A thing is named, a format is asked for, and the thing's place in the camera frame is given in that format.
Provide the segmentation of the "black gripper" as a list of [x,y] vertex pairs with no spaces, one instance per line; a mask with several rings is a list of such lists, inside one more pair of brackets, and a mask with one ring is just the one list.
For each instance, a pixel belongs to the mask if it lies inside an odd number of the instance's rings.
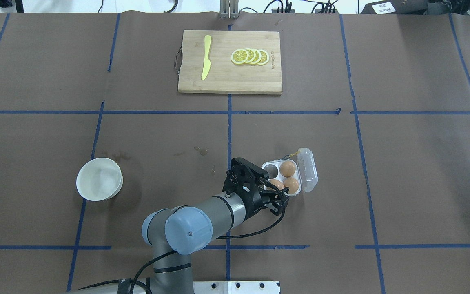
[[260,179],[260,185],[267,189],[260,188],[259,186],[247,188],[243,186],[239,188],[239,197],[241,198],[246,215],[244,221],[252,218],[258,212],[268,208],[275,216],[284,214],[287,208],[290,197],[287,196],[287,188],[278,188],[267,179]]

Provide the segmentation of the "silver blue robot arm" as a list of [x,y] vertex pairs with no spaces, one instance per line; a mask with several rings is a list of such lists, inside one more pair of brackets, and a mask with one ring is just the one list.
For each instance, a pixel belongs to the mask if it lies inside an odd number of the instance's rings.
[[270,208],[283,218],[289,188],[267,179],[237,183],[228,179],[223,192],[197,205],[162,209],[147,216],[142,237],[152,247],[153,259],[133,278],[94,283],[77,294],[193,294],[191,255],[227,233],[260,210]]

